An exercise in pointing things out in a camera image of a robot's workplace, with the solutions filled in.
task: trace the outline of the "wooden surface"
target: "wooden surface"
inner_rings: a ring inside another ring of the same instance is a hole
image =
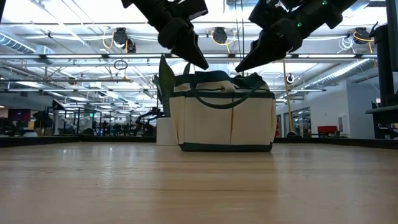
[[[0,149],[0,223],[397,223],[398,151],[276,144]]]

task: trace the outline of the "wall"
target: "wall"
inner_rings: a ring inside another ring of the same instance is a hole
[[[326,92],[309,93],[305,100],[292,102],[292,111],[310,108],[312,134],[317,134],[318,126],[338,126],[338,118],[345,116],[345,134],[350,138],[347,85],[342,81],[338,86],[326,87]],[[287,105],[277,107],[277,115],[288,112]]]
[[[369,82],[349,83],[347,91],[351,137],[374,139],[373,117],[365,112],[372,108],[372,101],[380,97],[379,92]]]
[[[8,108],[0,108],[0,118],[8,118]]]
[[[28,97],[20,96],[19,93],[2,93],[0,105],[10,108],[26,108],[32,111],[42,111],[52,106],[50,96],[40,96],[36,93],[28,93]]]

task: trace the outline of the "yellow cable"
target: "yellow cable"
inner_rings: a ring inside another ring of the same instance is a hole
[[[285,60],[284,60],[284,78],[285,78],[287,107],[289,109],[289,128],[290,128],[290,131],[293,131],[292,110],[291,110],[291,107],[290,107],[289,89],[287,88],[286,62],[285,62]]]
[[[371,51],[371,54],[373,54],[372,44],[370,43],[370,41],[368,42],[368,44],[369,44],[369,50]],[[376,59],[373,60],[373,62],[374,62],[374,66],[377,67]]]
[[[229,51],[228,44],[226,44],[226,49],[228,50],[228,53],[230,54],[231,52]]]
[[[371,42],[369,41],[368,44],[369,44],[369,49],[371,50],[371,54],[373,54],[373,49],[372,49]]]
[[[355,34],[357,34],[358,32],[354,32],[354,37],[356,38],[356,39],[358,39],[358,40],[362,40],[362,41],[365,41],[365,42],[372,42],[373,40],[371,40],[371,39],[362,39],[362,38],[359,38],[359,37],[357,37]]]
[[[102,38],[102,43],[103,43],[104,47],[106,47],[107,49],[111,49],[112,46],[113,46],[114,32],[112,32],[112,42],[111,42],[111,46],[107,46],[107,45],[105,44],[105,33],[106,33],[106,31],[104,32],[104,37]]]

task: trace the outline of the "tote bag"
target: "tote bag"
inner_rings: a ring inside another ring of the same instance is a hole
[[[276,130],[275,94],[254,73],[223,71],[176,77],[170,112],[183,151],[266,151]]]

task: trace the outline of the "green bag trim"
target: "green bag trim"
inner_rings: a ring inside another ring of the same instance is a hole
[[[221,81],[230,81],[232,82],[232,78],[230,78],[223,71],[213,71],[213,72],[196,72],[196,74],[189,75],[179,75],[175,77],[175,86],[188,84],[191,82],[204,83],[204,82],[221,82]]]
[[[226,99],[226,98],[242,98],[245,97],[247,95],[247,93],[212,93],[212,92],[205,92],[205,91],[198,91],[197,95],[199,97],[204,97],[204,98],[221,98],[221,99]],[[193,94],[192,91],[180,91],[180,92],[175,92],[171,95],[171,98],[175,98],[175,97],[187,97],[187,98],[193,98],[195,97],[195,95]],[[255,92],[253,93],[252,96],[250,96],[249,98],[271,98],[271,99],[275,99],[275,94],[274,93],[270,93],[270,92],[265,92],[265,93],[258,93]]]
[[[221,145],[221,144],[198,144],[184,143],[179,145],[184,152],[270,152],[272,143],[269,145]]]
[[[222,82],[229,81],[239,88],[252,89],[254,88],[260,76],[256,73],[251,74],[248,77],[242,78],[231,78],[224,71],[212,71],[212,72],[196,72],[195,74],[179,75],[175,77],[175,86],[188,84],[188,83],[206,83],[206,82]]]

